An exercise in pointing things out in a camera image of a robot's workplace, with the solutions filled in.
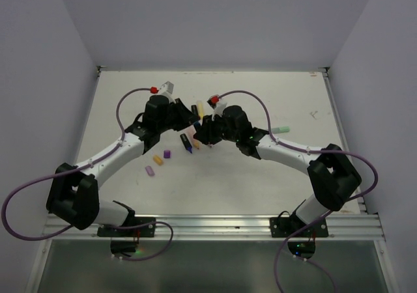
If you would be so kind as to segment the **pastel yellow highlighter cap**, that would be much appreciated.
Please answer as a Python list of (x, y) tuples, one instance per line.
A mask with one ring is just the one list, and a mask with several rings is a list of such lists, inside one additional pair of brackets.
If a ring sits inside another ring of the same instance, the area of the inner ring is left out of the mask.
[(164, 164), (164, 161), (161, 157), (159, 157), (157, 155), (154, 155), (152, 158), (157, 165), (163, 165)]

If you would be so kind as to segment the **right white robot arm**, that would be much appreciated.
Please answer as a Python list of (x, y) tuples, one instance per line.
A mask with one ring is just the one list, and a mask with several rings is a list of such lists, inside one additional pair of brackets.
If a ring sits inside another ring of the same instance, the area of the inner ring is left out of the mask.
[(347, 202), (362, 178), (343, 151), (333, 144), (326, 148), (283, 146), (269, 132), (253, 127), (241, 107), (226, 107), (221, 115), (206, 115), (194, 138), (205, 145), (230, 141), (245, 156), (275, 161), (309, 177), (313, 194), (291, 214), (290, 228), (298, 236), (313, 229), (313, 222), (329, 211), (337, 212)]

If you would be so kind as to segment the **pastel green highlighter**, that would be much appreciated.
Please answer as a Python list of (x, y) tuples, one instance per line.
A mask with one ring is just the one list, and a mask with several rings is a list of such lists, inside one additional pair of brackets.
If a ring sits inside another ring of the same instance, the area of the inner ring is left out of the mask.
[(273, 134), (278, 134), (278, 133), (288, 133), (290, 132), (290, 127), (289, 126), (280, 126), (280, 127), (275, 127), (271, 129), (271, 132)]

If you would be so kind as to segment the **purple highlighter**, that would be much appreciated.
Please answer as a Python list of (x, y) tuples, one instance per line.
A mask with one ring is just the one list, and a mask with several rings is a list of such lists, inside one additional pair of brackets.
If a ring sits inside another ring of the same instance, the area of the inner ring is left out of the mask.
[(188, 138), (188, 136), (185, 133), (180, 134), (180, 140), (182, 141), (182, 144), (184, 148), (189, 152), (192, 153), (192, 144)]

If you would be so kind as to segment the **pastel pink highlighter cap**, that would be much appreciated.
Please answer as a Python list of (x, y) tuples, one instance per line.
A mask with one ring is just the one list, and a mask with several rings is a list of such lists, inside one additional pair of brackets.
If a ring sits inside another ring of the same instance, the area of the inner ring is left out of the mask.
[(149, 176), (154, 176), (155, 175), (154, 170), (151, 166), (146, 166), (145, 170), (146, 170), (146, 172)]

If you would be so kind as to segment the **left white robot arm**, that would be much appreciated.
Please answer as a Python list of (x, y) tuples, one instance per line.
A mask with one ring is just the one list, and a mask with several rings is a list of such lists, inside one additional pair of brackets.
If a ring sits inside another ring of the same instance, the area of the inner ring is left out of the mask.
[(135, 230), (135, 212), (117, 201), (100, 199), (99, 190), (116, 172), (148, 152), (168, 131), (179, 132), (199, 120), (180, 99), (151, 96), (133, 123), (105, 150), (78, 165), (63, 163), (55, 171), (46, 209), (73, 227), (93, 223), (113, 227), (121, 236)]

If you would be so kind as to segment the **black neon pink highlighter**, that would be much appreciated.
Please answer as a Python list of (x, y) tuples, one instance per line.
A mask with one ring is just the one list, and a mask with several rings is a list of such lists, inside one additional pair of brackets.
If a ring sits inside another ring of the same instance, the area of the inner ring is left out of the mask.
[(191, 105), (191, 110), (192, 110), (193, 114), (199, 115), (198, 109), (197, 109), (197, 106), (196, 105)]

